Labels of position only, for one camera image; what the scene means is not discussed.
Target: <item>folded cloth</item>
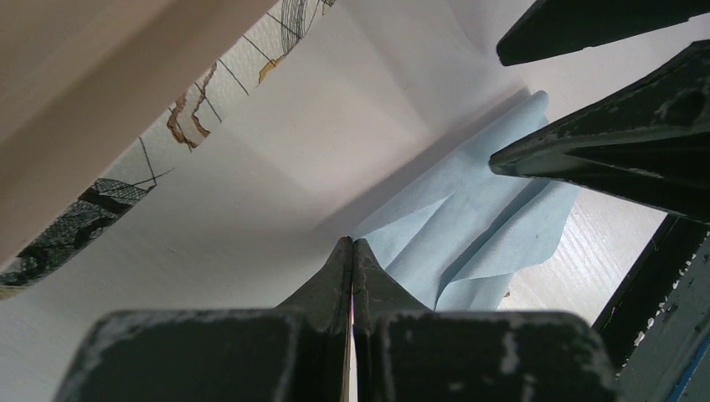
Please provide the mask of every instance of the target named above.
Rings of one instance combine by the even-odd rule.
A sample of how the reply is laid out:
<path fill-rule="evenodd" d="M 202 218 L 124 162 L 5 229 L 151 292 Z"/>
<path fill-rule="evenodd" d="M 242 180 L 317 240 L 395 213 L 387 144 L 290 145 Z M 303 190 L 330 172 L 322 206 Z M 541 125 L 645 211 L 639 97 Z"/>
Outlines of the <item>folded cloth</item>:
<path fill-rule="evenodd" d="M 512 274 L 549 258 L 579 189 L 494 175 L 488 158 L 545 126 L 538 92 L 439 161 L 365 219 L 380 265 L 436 310 L 491 310 Z"/>

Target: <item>cloth fold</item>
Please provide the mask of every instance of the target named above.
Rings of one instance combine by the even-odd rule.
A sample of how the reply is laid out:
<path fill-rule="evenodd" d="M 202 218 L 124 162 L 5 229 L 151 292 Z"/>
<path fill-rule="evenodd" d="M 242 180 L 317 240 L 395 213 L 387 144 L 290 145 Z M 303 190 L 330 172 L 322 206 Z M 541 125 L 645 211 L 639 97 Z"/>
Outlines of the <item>cloth fold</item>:
<path fill-rule="evenodd" d="M 490 310 L 512 274 L 549 258 L 579 190 L 494 175 L 488 158 L 547 124 L 538 92 L 439 161 L 365 219 L 382 267 L 436 310 Z"/>

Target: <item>blue cloth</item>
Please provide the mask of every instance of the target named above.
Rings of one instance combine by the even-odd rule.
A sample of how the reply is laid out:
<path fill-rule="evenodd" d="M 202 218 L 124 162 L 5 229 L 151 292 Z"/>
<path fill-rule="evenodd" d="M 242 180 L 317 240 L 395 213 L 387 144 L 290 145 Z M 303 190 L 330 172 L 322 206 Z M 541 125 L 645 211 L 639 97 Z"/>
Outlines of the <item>blue cloth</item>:
<path fill-rule="evenodd" d="M 538 92 L 414 180 L 355 230 L 380 265 L 438 311 L 496 309 L 512 274 L 556 250 L 579 190 L 494 175 L 491 154 L 548 122 Z"/>

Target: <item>white surface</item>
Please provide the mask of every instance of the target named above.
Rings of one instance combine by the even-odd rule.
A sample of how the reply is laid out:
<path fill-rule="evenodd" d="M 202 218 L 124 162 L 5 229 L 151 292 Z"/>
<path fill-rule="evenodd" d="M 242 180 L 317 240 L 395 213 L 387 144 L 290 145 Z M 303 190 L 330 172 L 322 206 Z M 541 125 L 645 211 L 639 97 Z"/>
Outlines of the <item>white surface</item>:
<path fill-rule="evenodd" d="M 223 129 L 125 218 L 48 279 L 0 303 L 0 400 L 48 400 L 85 331 L 108 311 L 275 305 L 317 270 L 336 237 L 500 113 L 495 106 L 522 88 L 520 77 L 534 90 L 544 86 L 554 119 L 653 70 L 697 34 L 672 28 L 652 37 L 661 39 L 590 50 L 600 59 L 585 51 L 503 69 L 491 46 L 500 34 L 486 29 L 504 31 L 531 2 L 505 2 L 519 13 L 484 18 L 444 0 L 340 0 Z M 481 44 L 452 24 L 469 16 L 484 22 L 466 22 L 482 27 Z M 589 58 L 601 65 L 586 65 Z M 586 316 L 600 298 L 594 287 L 615 286 L 635 258 L 626 254 L 646 241 L 620 243 L 612 231 L 643 235 L 659 214 L 589 194 L 560 248 L 576 248 L 568 253 L 576 257 L 549 265 L 547 276 L 529 271 L 557 298 L 513 288 L 510 302 L 581 306 Z M 598 244 L 605 247 L 584 248 Z M 563 265 L 575 274 L 563 276 Z M 597 299 L 573 305 L 585 297 Z"/>

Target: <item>light blue fabric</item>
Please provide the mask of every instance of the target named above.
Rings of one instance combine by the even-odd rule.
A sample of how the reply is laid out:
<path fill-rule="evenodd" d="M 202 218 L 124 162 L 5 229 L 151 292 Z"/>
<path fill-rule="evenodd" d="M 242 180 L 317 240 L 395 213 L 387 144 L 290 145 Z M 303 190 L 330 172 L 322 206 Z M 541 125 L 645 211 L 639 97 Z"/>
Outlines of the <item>light blue fabric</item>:
<path fill-rule="evenodd" d="M 426 306 L 497 308 L 512 274 L 544 262 L 579 190 L 494 175 L 488 158 L 547 124 L 538 92 L 439 161 L 365 219 L 380 265 Z"/>

